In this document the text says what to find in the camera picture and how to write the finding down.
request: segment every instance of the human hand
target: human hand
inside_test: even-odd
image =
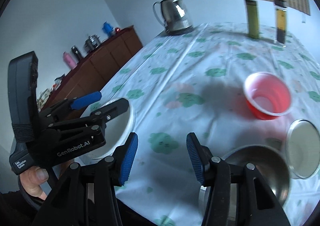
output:
[[[60,176],[65,172],[71,163],[73,163],[73,160],[67,161],[60,165]],[[29,195],[38,197],[42,200],[47,198],[47,194],[45,194],[45,192],[41,189],[40,184],[46,182],[48,178],[49,175],[47,170],[37,166],[33,166],[20,174],[20,182],[25,191]]]

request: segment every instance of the kettle handle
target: kettle handle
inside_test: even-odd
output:
[[[159,22],[163,27],[165,27],[165,25],[161,22],[161,20],[159,19],[158,15],[157,15],[157,12],[156,12],[155,5],[156,5],[157,3],[158,3],[158,4],[161,4],[160,2],[155,2],[155,3],[153,4],[153,7],[152,7],[152,9],[153,9],[153,14],[155,15],[155,17],[156,17],[156,19],[158,20],[158,22]]]

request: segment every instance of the ridged blue rubber pad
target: ridged blue rubber pad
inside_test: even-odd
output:
[[[124,182],[127,181],[129,178],[137,149],[138,149],[138,135],[135,133],[121,164],[121,172],[119,176],[119,183],[121,185],[124,185]]]
[[[86,106],[89,106],[92,103],[95,103],[101,99],[101,92],[96,91],[91,94],[85,95],[81,98],[77,98],[70,105],[71,109],[80,110]]]
[[[204,183],[204,166],[201,163],[199,155],[196,151],[196,148],[192,142],[191,136],[187,135],[187,149],[189,153],[189,157],[193,166],[193,170],[195,171],[197,180],[203,185]]]

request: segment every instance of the black thermos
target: black thermos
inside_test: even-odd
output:
[[[79,51],[79,49],[76,46],[73,46],[71,48],[71,51],[75,55],[75,57],[77,58],[78,62],[83,59],[81,52]]]

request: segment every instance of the metal bowl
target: metal bowl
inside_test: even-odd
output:
[[[229,164],[245,166],[247,163],[254,164],[271,190],[277,197],[281,206],[284,205],[290,187],[290,173],[284,159],[273,149],[266,146],[246,146],[227,154],[224,159]],[[233,209],[236,205],[236,185],[231,184],[230,213],[233,218]],[[204,214],[210,187],[201,187],[199,193],[199,209]]]

